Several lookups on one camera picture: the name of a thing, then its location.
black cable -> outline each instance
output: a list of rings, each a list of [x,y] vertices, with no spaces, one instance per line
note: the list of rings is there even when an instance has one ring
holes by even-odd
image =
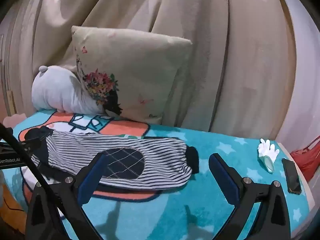
[[[10,210],[16,210],[16,211],[22,211],[22,212],[24,212],[24,210],[22,210],[22,209],[18,209],[18,208],[11,208],[11,207],[9,207],[9,205],[7,204],[7,202],[5,201],[5,199],[3,198],[3,201],[4,201],[4,203],[6,204],[6,206],[10,209]]]
[[[32,174],[36,177],[40,185],[43,187],[47,197],[50,198],[55,203],[55,205],[60,209],[60,211],[64,214],[64,207],[61,201],[56,197],[52,188],[50,188],[50,186],[45,181],[42,174],[38,171],[36,165],[33,163],[31,158],[25,152],[25,149],[22,147],[22,145],[17,141],[17,139],[12,134],[8,132],[8,130],[3,126],[2,123],[0,123],[0,137],[4,139],[12,147],[12,149],[20,156],[22,161],[28,166],[29,170],[32,172]]]

plush toy ear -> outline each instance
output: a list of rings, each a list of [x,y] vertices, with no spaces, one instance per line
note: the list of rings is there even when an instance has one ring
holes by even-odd
[[[40,66],[40,67],[39,67],[39,71],[40,71],[41,73],[46,72],[46,71],[47,71],[47,69],[48,69],[48,67],[47,67],[47,66]]]

smartphone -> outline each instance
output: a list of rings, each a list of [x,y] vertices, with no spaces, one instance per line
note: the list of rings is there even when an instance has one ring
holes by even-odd
[[[289,193],[301,194],[301,185],[299,176],[297,173],[296,165],[294,162],[289,161],[285,158],[282,159],[285,177],[287,179]]]

red butterfly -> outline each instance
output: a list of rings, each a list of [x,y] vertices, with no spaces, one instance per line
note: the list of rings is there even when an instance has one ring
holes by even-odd
[[[85,46],[82,48],[82,53],[87,53],[88,51],[85,49]]]
[[[143,99],[142,95],[139,94],[138,101],[139,101],[140,104],[145,105],[146,103],[153,102],[153,99]]]

floral pillow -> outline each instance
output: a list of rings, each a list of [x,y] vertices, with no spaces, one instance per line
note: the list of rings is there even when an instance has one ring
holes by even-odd
[[[72,27],[82,86],[110,116],[161,123],[176,72],[192,43],[129,29]]]

